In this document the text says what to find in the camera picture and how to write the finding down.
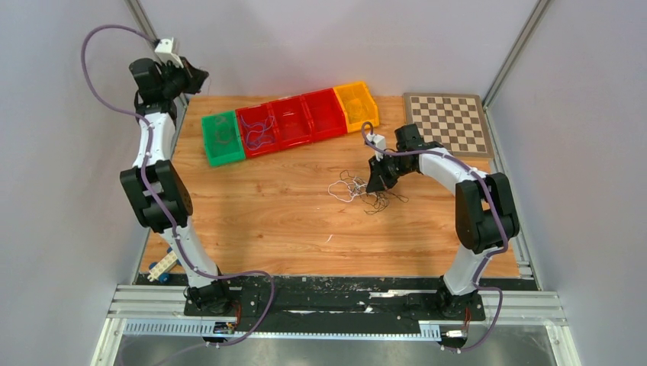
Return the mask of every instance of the plastic storage bin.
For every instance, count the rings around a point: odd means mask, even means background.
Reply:
[[[278,128],[268,104],[236,109],[236,118],[247,158],[279,150]]]
[[[359,131],[367,121],[373,126],[379,125],[378,105],[365,82],[354,82],[333,89],[346,113],[348,132]]]
[[[312,140],[321,141],[348,132],[346,115],[333,89],[302,95],[312,119]]]
[[[281,150],[312,142],[312,120],[303,98],[291,97],[269,102],[276,118]]]
[[[240,132],[233,111],[202,118],[204,151],[211,166],[245,159]]]

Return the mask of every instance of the white cable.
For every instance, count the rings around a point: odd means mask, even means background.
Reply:
[[[362,188],[365,189],[368,184],[367,183],[362,183],[363,180],[361,178],[357,178],[357,176],[355,176],[355,178],[352,178],[351,180],[352,180],[352,184],[347,182],[347,181],[343,181],[343,180],[339,180],[339,181],[336,181],[336,182],[332,183],[331,185],[328,186],[328,194],[335,197],[339,201],[346,202],[346,203],[352,202],[352,200],[354,200],[355,197],[359,197],[362,194],[369,194],[370,195],[370,193],[367,193],[366,191],[362,192]],[[338,185],[339,183],[343,183],[343,184],[346,185],[346,189],[348,189],[348,195],[350,197],[349,200],[345,200],[345,199],[339,197],[338,195],[336,195],[336,194],[334,194],[333,192],[330,191],[330,189],[334,185]]]
[[[343,198],[340,198],[339,196],[337,196],[336,194],[334,194],[333,192],[330,191],[331,187],[333,187],[334,185],[339,184],[339,183],[345,184],[346,188],[348,188],[348,190],[350,191],[350,187],[349,187],[347,182],[345,182],[345,181],[336,181],[336,182],[334,182],[334,183],[332,183],[331,185],[328,186],[328,194],[335,197],[336,199],[338,199],[338,200],[340,200],[342,202],[346,202],[346,203],[352,202],[352,200],[355,199],[355,196],[350,195],[350,200],[344,200]]]

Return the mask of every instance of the orange bin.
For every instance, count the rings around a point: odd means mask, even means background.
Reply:
[[[365,82],[340,85],[333,90],[346,115],[348,132],[361,130],[364,122],[370,122],[375,127],[380,124],[378,105],[369,93],[369,87]]]

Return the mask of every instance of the tangled wire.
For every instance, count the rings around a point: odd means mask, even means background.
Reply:
[[[348,199],[340,197],[339,195],[334,194],[332,191],[330,191],[333,186],[339,184],[346,185],[349,194]],[[352,202],[352,200],[354,200],[356,197],[359,197],[359,199],[361,199],[365,204],[372,207],[372,210],[364,210],[364,212],[369,215],[374,215],[388,207],[391,203],[390,198],[395,197],[404,203],[407,203],[409,201],[408,197],[393,193],[390,190],[368,193],[366,191],[366,185],[367,183],[364,179],[358,177],[357,175],[350,175],[350,172],[348,170],[344,170],[340,173],[339,181],[336,181],[328,186],[328,194],[346,203]]]

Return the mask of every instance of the green bin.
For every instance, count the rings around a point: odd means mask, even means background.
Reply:
[[[219,166],[245,159],[235,111],[203,117],[202,137],[209,165]]]

